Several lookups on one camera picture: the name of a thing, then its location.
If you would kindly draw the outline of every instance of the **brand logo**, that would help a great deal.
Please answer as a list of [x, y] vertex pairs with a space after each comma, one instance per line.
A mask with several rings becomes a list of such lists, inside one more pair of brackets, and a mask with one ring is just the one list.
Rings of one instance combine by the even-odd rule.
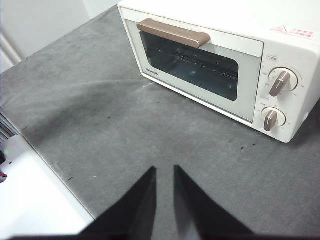
[[155, 71], [150, 70], [149, 68], [145, 68], [148, 72], [153, 73], [155, 75], [158, 75], [158, 73], [156, 73]]

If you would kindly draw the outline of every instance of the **oven door handle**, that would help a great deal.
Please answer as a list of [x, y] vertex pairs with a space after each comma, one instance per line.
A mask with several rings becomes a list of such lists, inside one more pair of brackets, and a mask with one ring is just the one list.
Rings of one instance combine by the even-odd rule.
[[210, 40], [210, 36], [207, 33], [191, 31], [181, 27], [168, 25], [154, 21], [151, 18], [147, 18], [137, 23], [136, 27], [140, 31], [169, 39], [180, 44], [188, 45], [193, 48], [200, 48]]

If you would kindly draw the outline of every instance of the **table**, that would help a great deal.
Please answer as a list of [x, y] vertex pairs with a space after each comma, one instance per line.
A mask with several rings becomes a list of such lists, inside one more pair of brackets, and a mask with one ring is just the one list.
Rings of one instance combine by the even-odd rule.
[[111, 8], [1, 75], [1, 112], [97, 217], [157, 168], [153, 239], [177, 239], [180, 165], [254, 232], [320, 235], [320, 104], [281, 143], [141, 76]]

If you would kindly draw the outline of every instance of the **dial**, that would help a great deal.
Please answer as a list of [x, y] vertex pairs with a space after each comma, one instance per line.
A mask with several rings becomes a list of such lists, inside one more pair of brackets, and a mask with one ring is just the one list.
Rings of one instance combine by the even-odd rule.
[[270, 90], [272, 97], [278, 96], [280, 92], [293, 91], [298, 85], [296, 74], [284, 67], [278, 67], [269, 74], [269, 80], [273, 82]]
[[286, 116], [275, 107], [266, 107], [261, 112], [264, 117], [264, 130], [270, 132], [273, 127], [280, 127], [286, 123]]

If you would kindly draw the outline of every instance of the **red warning sticker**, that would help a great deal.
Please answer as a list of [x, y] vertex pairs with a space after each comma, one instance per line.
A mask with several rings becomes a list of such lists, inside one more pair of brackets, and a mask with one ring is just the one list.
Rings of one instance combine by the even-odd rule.
[[277, 26], [277, 27], [271, 28], [270, 31], [285, 34], [285, 35], [291, 35], [298, 38], [309, 39], [309, 40], [312, 40], [316, 36], [316, 33], [314, 31], [298, 29], [298, 28], [288, 28], [285, 26]]

